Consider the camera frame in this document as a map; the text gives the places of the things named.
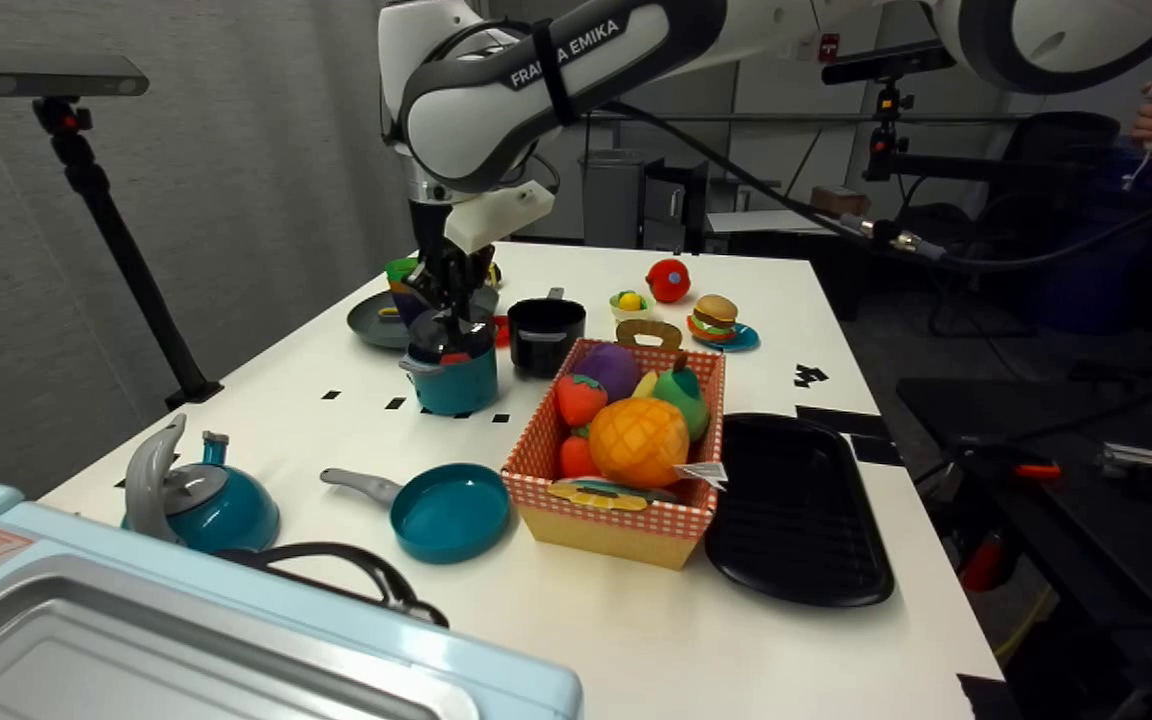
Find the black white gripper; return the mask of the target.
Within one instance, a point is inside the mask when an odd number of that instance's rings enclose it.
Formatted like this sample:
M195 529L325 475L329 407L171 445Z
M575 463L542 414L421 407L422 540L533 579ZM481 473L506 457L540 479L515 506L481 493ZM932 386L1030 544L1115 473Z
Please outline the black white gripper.
M443 310L465 310L468 294L482 285L494 240L542 219L551 210L554 198L540 180L465 198L427 188L406 204L421 285L433 300L415 319L406 319L411 357L438 361L448 353ZM468 303L465 349L468 357L494 349L494 303Z

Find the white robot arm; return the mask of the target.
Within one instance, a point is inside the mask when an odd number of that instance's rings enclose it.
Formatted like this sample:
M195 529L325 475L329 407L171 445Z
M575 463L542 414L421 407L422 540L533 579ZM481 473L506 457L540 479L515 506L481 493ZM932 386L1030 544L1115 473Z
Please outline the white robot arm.
M809 42L884 0L579 0L533 25L468 0L395 0L376 22L387 145L451 198L448 240L490 240L482 214L522 151L641 84ZM824 84L968 70L1004 94L1064 97L1152 59L1152 0L917 0L932 37L847 52Z

